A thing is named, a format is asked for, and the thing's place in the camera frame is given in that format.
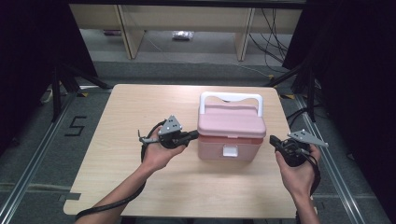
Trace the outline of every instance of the cooler lid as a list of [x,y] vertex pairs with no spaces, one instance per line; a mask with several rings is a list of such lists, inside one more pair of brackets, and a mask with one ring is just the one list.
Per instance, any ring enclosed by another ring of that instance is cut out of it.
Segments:
[[199,114],[198,133],[229,138],[264,138],[265,123],[255,105],[205,104]]

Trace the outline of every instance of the hand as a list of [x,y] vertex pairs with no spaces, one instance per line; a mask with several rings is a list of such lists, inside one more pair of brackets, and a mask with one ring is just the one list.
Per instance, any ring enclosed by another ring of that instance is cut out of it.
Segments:
[[[155,129],[149,138],[158,138],[158,131],[161,129],[161,127],[162,126]],[[168,149],[163,147],[160,143],[148,144],[142,165],[150,169],[151,172],[161,170],[172,158],[183,152],[185,148],[186,146],[179,146]]]
[[[320,151],[313,145],[310,145],[310,147],[311,156],[319,162]],[[278,151],[276,152],[276,161],[280,168],[283,185],[285,185],[285,188],[289,191],[291,197],[293,197],[293,199],[309,197],[310,190],[315,179],[314,170],[309,161],[306,161],[297,167],[289,167],[282,154]]]

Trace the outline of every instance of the device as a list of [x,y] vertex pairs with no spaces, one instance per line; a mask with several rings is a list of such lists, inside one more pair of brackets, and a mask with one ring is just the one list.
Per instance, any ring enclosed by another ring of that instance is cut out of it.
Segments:
[[317,139],[304,129],[295,133],[288,133],[289,139],[279,140],[274,135],[270,135],[270,144],[275,147],[275,151],[282,154],[288,166],[296,167],[309,160],[311,149],[309,144],[328,147],[329,144]]
[[158,131],[158,138],[147,138],[141,137],[140,132],[137,131],[139,136],[139,141],[147,146],[150,143],[160,143],[166,148],[175,148],[181,145],[188,146],[190,140],[198,138],[198,131],[192,132],[182,132],[182,126],[178,122],[175,116],[171,115],[169,119],[164,120],[157,124],[150,132],[148,136],[151,136],[152,131],[158,126],[162,125],[161,129]]

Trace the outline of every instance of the cooler latch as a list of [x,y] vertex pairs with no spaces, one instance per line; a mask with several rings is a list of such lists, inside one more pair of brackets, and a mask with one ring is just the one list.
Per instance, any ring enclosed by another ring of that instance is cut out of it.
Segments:
[[224,145],[223,157],[238,157],[238,146]]

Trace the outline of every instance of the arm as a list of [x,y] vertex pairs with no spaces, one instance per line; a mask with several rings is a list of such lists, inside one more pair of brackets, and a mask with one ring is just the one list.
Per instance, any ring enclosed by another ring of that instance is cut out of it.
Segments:
[[[151,138],[158,138],[158,131],[160,129],[161,127],[158,127],[153,132]],[[177,154],[180,154],[184,148],[185,146],[167,149],[162,147],[159,143],[149,144],[145,158],[140,166],[94,207],[114,203],[131,196],[152,174],[154,174],[154,172],[165,167],[166,164]],[[87,215],[81,217],[76,223],[115,223],[125,207],[126,204],[100,213]]]
[[[311,145],[311,150],[311,155],[319,161],[319,150],[313,145]],[[278,151],[276,152],[276,161],[280,168],[283,184],[296,205],[301,222],[303,224],[320,223],[310,198],[311,186],[315,178],[311,164],[306,161],[298,167],[289,167]]]

